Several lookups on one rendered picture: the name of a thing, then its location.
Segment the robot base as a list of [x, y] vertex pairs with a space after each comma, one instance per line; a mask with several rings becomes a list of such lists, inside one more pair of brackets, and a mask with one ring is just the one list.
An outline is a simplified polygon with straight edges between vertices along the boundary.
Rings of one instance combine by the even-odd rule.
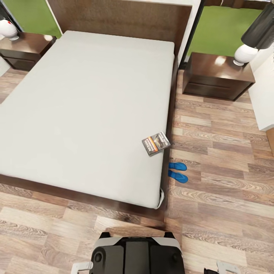
[[102, 232], [94, 244], [89, 274], [185, 274], [180, 243], [165, 237], [110, 237]]

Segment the hardback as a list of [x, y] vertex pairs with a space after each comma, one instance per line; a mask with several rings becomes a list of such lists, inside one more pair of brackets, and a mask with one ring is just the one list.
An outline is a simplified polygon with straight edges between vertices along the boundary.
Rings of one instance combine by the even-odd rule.
[[163, 132], [157, 133], [151, 137], [142, 140], [142, 143], [148, 153], [152, 155], [158, 151], [161, 151], [167, 147], [170, 147], [168, 139]]

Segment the sandal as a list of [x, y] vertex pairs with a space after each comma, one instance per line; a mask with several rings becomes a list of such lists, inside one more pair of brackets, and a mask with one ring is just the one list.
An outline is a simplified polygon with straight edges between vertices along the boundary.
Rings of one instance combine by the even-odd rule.
[[169, 163], [169, 169], [177, 169], [185, 171], [187, 170], [187, 166], [183, 163]]
[[168, 176], [174, 178], [175, 180], [181, 182], [181, 183], [186, 183], [188, 181], [188, 177], [179, 173], [179, 172], [173, 172], [171, 170], [168, 170]]

